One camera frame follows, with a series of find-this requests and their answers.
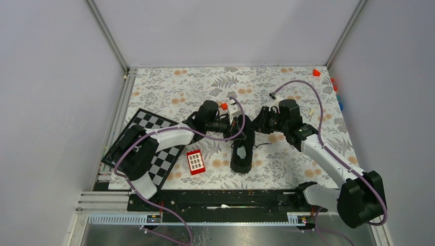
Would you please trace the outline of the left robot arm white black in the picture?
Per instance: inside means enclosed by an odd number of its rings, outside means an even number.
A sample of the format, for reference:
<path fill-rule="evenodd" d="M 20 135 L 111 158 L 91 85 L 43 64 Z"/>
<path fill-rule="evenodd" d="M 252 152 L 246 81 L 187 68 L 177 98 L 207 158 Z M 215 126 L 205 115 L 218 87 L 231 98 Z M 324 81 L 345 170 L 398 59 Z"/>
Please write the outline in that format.
<path fill-rule="evenodd" d="M 140 197 L 144 209 L 152 211 L 159 205 L 157 186 L 150 177 L 151 163 L 156 153 L 175 146 L 186 146 L 207 137 L 207 132 L 221 133 L 222 141 L 238 138 L 242 134 L 247 117 L 241 104 L 232 97 L 239 113 L 218 115 L 219 105 L 206 100 L 183 122 L 159 129 L 147 129 L 139 124 L 128 128 L 109 151 L 115 163 L 114 172 L 129 183 Z"/>

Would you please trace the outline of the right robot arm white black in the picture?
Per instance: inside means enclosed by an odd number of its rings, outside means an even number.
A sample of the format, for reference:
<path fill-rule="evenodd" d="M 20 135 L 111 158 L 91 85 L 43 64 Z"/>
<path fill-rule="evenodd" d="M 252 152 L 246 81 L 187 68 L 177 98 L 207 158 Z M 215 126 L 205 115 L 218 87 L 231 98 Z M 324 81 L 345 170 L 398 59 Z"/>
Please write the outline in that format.
<path fill-rule="evenodd" d="M 329 145 L 321 140 L 318 130 L 303 122 L 299 105 L 293 99 L 279 102 L 277 107 L 262 107 L 251 127 L 259 133 L 283 133 L 287 142 L 314 160 L 336 183 L 327 188 L 315 182 L 299 185 L 302 191 L 294 197 L 297 209 L 312 206 L 338 213 L 350 228 L 386 216 L 387 206 L 381 176 L 376 171 L 344 162 Z"/>

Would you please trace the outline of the black sneaker shoe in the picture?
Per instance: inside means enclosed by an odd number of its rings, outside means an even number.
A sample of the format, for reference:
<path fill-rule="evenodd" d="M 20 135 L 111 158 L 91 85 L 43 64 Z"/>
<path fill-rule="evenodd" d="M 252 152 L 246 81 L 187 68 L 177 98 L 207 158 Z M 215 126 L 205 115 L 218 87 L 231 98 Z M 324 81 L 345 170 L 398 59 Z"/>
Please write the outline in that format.
<path fill-rule="evenodd" d="M 253 147 L 255 144 L 255 131 L 250 127 L 251 119 L 245 116 L 245 124 L 242 133 L 244 139 L 234 140 L 230 168 L 236 173 L 245 174 L 251 170 Z"/>

